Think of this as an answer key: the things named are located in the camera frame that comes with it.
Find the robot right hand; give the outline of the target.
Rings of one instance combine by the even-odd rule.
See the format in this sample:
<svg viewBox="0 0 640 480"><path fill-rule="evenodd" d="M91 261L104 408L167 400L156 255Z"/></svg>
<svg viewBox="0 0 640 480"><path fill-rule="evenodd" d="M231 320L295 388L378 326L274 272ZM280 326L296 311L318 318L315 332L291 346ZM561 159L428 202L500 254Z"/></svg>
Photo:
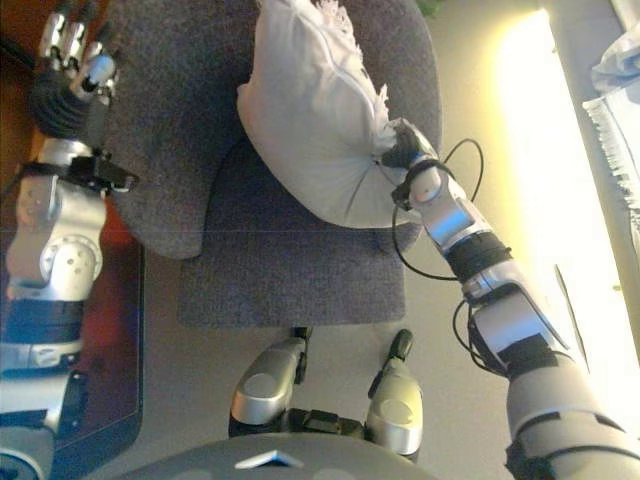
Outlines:
<svg viewBox="0 0 640 480"><path fill-rule="evenodd" d="M381 156L381 164L389 168L409 170L424 160L439 160L438 153L425 135L411 122L398 118L389 123L394 144Z"/></svg>

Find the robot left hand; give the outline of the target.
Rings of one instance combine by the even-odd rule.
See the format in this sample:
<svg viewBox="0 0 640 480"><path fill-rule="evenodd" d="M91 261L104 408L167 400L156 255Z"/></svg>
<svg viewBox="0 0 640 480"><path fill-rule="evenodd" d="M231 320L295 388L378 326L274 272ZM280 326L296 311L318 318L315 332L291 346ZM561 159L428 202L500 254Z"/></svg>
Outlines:
<svg viewBox="0 0 640 480"><path fill-rule="evenodd" d="M110 25L103 24L90 36L97 16L96 1L56 4L38 45L30 95L36 126L44 135L91 148L104 142L118 80L116 60L106 47Z"/></svg>

